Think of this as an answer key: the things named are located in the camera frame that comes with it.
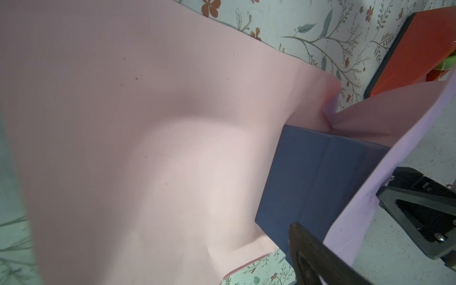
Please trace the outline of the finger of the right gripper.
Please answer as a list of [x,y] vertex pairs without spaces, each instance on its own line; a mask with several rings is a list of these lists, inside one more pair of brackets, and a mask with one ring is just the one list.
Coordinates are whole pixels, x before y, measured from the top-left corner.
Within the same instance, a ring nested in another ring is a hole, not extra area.
[[382,207],[431,260],[456,270],[456,186],[398,167],[376,194]]

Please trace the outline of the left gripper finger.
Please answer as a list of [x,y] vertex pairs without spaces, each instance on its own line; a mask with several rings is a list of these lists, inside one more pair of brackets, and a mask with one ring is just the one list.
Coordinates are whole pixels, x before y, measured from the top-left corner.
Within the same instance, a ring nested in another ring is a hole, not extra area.
[[298,285],[369,285],[301,224],[289,228],[289,247]]

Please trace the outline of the blue gift box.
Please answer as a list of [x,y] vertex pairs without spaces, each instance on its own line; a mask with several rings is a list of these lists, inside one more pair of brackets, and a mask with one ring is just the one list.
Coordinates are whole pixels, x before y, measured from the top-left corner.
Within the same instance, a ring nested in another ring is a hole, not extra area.
[[291,262],[289,228],[323,241],[389,147],[285,125],[255,222]]

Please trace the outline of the pink wrapping paper sheet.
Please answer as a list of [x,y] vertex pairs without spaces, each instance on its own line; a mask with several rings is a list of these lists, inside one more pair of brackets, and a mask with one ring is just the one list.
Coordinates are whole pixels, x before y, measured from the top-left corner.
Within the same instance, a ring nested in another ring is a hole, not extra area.
[[366,33],[404,1],[2,1],[1,115],[47,285],[218,285],[277,244],[255,223],[286,124],[388,147],[354,195],[305,200],[351,264],[377,189],[456,77],[363,100]]

